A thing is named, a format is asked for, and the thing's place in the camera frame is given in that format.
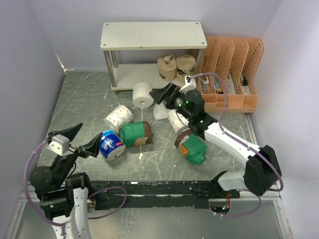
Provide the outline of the tan roll with tail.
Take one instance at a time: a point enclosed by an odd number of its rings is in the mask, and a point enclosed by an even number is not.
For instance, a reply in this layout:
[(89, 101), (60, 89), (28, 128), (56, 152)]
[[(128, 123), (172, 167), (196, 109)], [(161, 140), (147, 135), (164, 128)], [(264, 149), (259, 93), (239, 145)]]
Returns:
[(176, 77), (177, 64), (173, 54), (162, 55), (157, 60), (158, 72), (162, 79), (171, 82)]

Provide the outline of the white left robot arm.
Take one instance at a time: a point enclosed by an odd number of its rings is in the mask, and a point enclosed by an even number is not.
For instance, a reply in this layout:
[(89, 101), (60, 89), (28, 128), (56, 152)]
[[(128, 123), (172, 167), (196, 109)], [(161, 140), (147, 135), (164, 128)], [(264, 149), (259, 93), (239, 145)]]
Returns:
[[(35, 189), (40, 206), (33, 209), (54, 229), (58, 239), (89, 239), (87, 200), (93, 186), (86, 173), (72, 173), (77, 158), (97, 157), (102, 134), (97, 134), (87, 144), (73, 147), (72, 140), (82, 127), (78, 123), (63, 130), (54, 130), (32, 152), (24, 169), (23, 187), (30, 204), (32, 199), (28, 183)], [(42, 148), (54, 152), (56, 157), (50, 166), (38, 167), (32, 160)]]

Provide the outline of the plain white paper roll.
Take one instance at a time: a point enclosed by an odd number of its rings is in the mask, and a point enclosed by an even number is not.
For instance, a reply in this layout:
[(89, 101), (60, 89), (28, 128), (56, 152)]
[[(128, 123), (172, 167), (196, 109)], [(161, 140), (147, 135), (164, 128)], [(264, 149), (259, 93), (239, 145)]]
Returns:
[(167, 110), (163, 103), (157, 104), (150, 96), (152, 86), (148, 83), (137, 83), (133, 88), (133, 105), (140, 109), (146, 109), (154, 105), (153, 114), (156, 120), (167, 119)]

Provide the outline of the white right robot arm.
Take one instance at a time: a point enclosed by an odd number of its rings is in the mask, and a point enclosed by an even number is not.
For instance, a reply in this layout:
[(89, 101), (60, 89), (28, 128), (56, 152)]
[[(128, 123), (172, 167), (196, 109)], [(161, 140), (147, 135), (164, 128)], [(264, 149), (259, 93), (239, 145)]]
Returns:
[(245, 167), (244, 171), (217, 175), (211, 186), (215, 197), (222, 198), (231, 190), (248, 190), (256, 196), (263, 196), (281, 179), (274, 149), (244, 141), (224, 128), (219, 120), (205, 111), (205, 102), (198, 90), (184, 93), (180, 87), (170, 83), (162, 89), (150, 91), (150, 96), (156, 104), (164, 103), (167, 109), (183, 115), (193, 134), (221, 147)]

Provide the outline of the tan paper roll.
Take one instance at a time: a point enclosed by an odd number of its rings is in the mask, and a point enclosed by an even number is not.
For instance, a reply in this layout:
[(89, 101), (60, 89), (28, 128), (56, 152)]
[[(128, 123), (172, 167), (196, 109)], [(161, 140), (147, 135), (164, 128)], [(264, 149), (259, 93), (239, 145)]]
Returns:
[(176, 78), (179, 82), (184, 83), (185, 76), (192, 75), (195, 70), (196, 59), (185, 54), (176, 59)]

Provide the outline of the green roll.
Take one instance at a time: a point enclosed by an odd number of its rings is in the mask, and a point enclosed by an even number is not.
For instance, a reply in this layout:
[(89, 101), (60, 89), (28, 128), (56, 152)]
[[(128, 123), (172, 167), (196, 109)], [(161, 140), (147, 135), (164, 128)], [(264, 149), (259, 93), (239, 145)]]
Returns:
[(191, 164), (200, 165), (205, 161), (207, 146), (190, 129), (177, 136), (174, 146)]
[(152, 129), (147, 121), (128, 123), (122, 126), (120, 137), (126, 147), (151, 144)]

